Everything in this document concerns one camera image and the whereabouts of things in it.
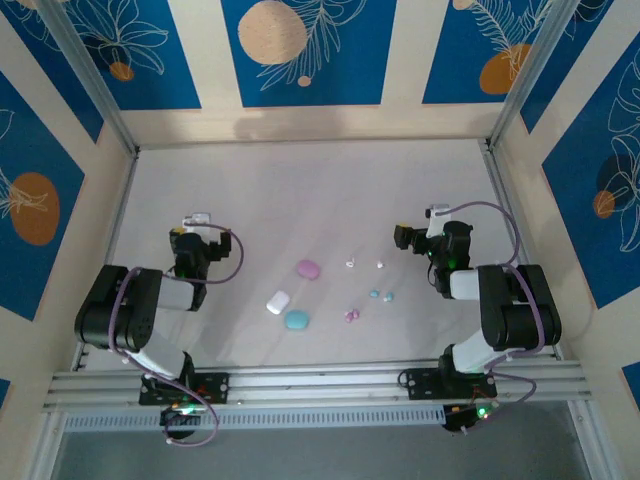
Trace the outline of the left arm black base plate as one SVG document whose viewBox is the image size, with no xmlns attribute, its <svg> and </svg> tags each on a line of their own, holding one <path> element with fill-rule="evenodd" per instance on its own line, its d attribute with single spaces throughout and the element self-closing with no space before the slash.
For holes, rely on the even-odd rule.
<svg viewBox="0 0 640 480">
<path fill-rule="evenodd" d="M 209 404 L 226 404 L 230 375 L 225 372 L 194 373 L 180 378 L 187 386 Z M 197 400 L 182 390 L 156 379 L 141 378 L 138 403 L 141 406 L 169 406 L 196 403 Z"/>
</svg>

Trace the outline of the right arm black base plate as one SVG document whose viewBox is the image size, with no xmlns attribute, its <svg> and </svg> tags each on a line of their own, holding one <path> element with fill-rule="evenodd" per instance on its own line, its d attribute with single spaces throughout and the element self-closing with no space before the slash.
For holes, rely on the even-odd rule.
<svg viewBox="0 0 640 480">
<path fill-rule="evenodd" d="M 497 388 L 493 377 L 484 374 L 446 373 L 438 368 L 407 369 L 399 376 L 400 385 L 410 400 L 465 400 L 494 398 Z"/>
</svg>

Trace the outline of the aluminium table side rail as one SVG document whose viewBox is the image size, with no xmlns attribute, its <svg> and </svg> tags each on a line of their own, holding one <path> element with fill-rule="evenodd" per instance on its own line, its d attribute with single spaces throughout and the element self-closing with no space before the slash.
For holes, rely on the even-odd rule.
<svg viewBox="0 0 640 480">
<path fill-rule="evenodd" d="M 104 264 L 111 263 L 114 257 L 123 217 L 127 208 L 130 191 L 131 191 L 132 184 L 133 184 L 134 177 L 137 170 L 139 157 L 140 157 L 140 149 L 137 149 L 136 155 L 131 160 L 124 186 L 118 197 L 117 209 L 116 209 L 115 216 L 110 225 L 107 249 L 103 257 Z M 85 357 L 86 357 L 85 343 L 83 341 L 78 341 L 76 344 L 76 349 L 74 351 L 70 370 L 72 372 L 77 372 L 83 369 L 85 367 L 85 364 L 84 364 Z"/>
<path fill-rule="evenodd" d="M 506 175 L 487 147 L 483 160 L 496 197 L 486 208 L 501 218 L 510 247 L 479 269 L 481 329 L 501 359 L 531 357 L 559 342 L 562 324 L 542 267 L 529 262 Z"/>
</svg>

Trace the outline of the aluminium mounting rail frame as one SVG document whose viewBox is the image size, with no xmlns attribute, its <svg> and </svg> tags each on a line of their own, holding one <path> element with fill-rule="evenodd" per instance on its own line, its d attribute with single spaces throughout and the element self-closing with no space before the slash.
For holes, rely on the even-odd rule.
<svg viewBox="0 0 640 480">
<path fill-rule="evenodd" d="M 227 408 L 294 408 L 407 405 L 397 378 L 406 369 L 435 368 L 435 360 L 303 366 L 199 368 L 229 375 Z M 551 355 L 506 361 L 494 368 L 497 400 L 515 402 L 537 384 L 532 401 L 593 398 L 578 361 Z M 137 408 L 141 374 L 131 369 L 56 372 L 45 395 L 45 412 Z"/>
</svg>

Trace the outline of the aluminium corner post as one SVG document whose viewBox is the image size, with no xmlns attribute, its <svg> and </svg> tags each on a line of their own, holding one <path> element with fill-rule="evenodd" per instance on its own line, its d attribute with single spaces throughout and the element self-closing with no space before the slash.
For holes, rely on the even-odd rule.
<svg viewBox="0 0 640 480">
<path fill-rule="evenodd" d="M 87 95 L 132 160 L 138 145 L 126 126 L 117 103 L 71 20 L 57 0 L 34 0 L 38 14 L 54 38 Z"/>
<path fill-rule="evenodd" d="M 490 153 L 496 151 L 506 136 L 510 124 L 519 114 L 579 3 L 580 0 L 553 0 L 551 3 L 549 16 L 542 23 L 486 142 Z"/>
</svg>

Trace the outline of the white earbud charging case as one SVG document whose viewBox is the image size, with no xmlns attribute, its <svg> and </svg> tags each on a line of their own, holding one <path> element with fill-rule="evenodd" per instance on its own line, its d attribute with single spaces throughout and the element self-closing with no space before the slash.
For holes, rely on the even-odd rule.
<svg viewBox="0 0 640 480">
<path fill-rule="evenodd" d="M 280 315 L 287 309 L 290 300 L 286 292 L 278 290 L 266 303 L 266 309 L 273 315 Z"/>
</svg>

